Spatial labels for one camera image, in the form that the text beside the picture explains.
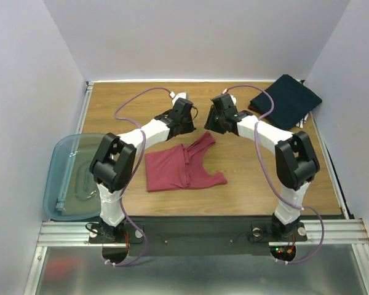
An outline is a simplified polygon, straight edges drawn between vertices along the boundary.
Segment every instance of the metal frame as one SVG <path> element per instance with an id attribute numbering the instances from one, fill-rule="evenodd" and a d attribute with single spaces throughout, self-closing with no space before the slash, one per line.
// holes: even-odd
<path id="1" fill-rule="evenodd" d="M 87 82 L 82 112 L 77 125 L 76 133 L 81 133 L 92 96 L 94 82 Z M 362 280 L 369 294 L 369 237 L 362 220 L 349 219 L 346 204 L 341 195 L 335 172 L 332 168 L 331 160 L 328 156 L 327 147 L 317 128 L 317 124 L 312 120 L 315 126 L 317 136 L 320 141 L 322 152 L 327 163 L 328 171 L 335 189 L 338 203 L 346 219 L 334 220 L 325 219 L 325 238 L 324 244 L 351 244 L 355 258 L 357 260 Z M 302 220 L 307 230 L 308 241 L 298 242 L 299 245 L 314 245 L 320 242 L 321 226 L 318 220 Z M 272 242 L 270 246 L 285 245 L 285 243 Z M 31 265 L 30 273 L 25 287 L 25 295 L 36 294 L 38 283 L 43 272 L 44 261 L 48 247 L 78 247 L 78 246 L 99 246 L 102 244 L 89 244 L 89 232 L 85 228 L 85 222 L 44 222 L 41 225 L 36 251 Z M 125 247 L 124 244 L 104 244 L 113 247 Z"/>

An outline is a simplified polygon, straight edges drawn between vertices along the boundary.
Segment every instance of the folded red cloth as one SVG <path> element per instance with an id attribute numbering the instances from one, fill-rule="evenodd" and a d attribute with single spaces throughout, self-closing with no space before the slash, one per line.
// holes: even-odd
<path id="1" fill-rule="evenodd" d="M 227 179 L 219 172 L 208 174 L 202 161 L 208 148 L 216 143 L 209 132 L 205 132 L 192 145 L 182 144 L 164 151 L 145 155 L 146 182 L 148 192 L 172 189 L 203 189 L 216 184 L 226 184 Z"/>

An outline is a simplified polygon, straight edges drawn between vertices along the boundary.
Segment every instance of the wall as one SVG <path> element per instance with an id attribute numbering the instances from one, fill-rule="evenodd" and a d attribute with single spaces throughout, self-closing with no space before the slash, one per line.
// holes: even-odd
<path id="1" fill-rule="evenodd" d="M 349 0 L 45 0 L 87 80 L 306 77 Z"/>
<path id="2" fill-rule="evenodd" d="M 350 2 L 306 82 L 323 98 L 315 119 L 369 233 L 369 0 Z"/>
<path id="3" fill-rule="evenodd" d="M 0 294 L 23 294 L 52 150 L 84 90 L 44 3 L 0 1 Z"/>

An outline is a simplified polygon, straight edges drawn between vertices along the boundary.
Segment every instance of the gray wall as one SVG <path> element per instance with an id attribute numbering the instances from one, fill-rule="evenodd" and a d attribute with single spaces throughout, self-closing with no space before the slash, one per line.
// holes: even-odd
<path id="1" fill-rule="evenodd" d="M 369 0 L 352 0 L 316 61 L 307 85 L 314 112 L 356 218 L 369 232 Z"/>
<path id="2" fill-rule="evenodd" d="M 349 0 L 45 0 L 87 80 L 306 77 Z"/>
<path id="3" fill-rule="evenodd" d="M 0 1 L 0 294 L 23 294 L 52 150 L 75 129 L 82 94 L 44 3 Z"/>

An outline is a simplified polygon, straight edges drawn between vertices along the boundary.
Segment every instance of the robotic arm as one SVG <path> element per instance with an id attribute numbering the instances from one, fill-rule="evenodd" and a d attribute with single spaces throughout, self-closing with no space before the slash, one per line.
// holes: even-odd
<path id="1" fill-rule="evenodd" d="M 188 100 L 187 93 L 176 95 L 172 104 L 172 109 L 142 126 L 141 129 L 146 135 L 145 149 L 195 130 L 191 116 L 193 103 Z M 135 156 L 141 151 L 142 141 L 140 129 L 121 135 L 108 133 L 101 141 L 90 164 L 90 172 L 100 191 L 101 227 L 106 236 L 113 239 L 124 220 L 119 201 L 123 197 L 123 189 L 131 179 Z"/>
<path id="2" fill-rule="evenodd" d="M 235 97 L 225 93 L 212 99 L 212 102 L 205 129 L 222 134 L 231 132 L 255 140 L 258 119 L 248 111 L 238 112 Z M 293 134 L 262 121 L 257 130 L 260 145 L 276 156 L 277 176 L 282 183 L 280 196 L 286 201 L 279 200 L 272 216 L 272 232 L 279 239 L 291 233 L 299 223 L 299 208 L 302 207 L 304 194 L 320 165 L 305 132 Z"/>

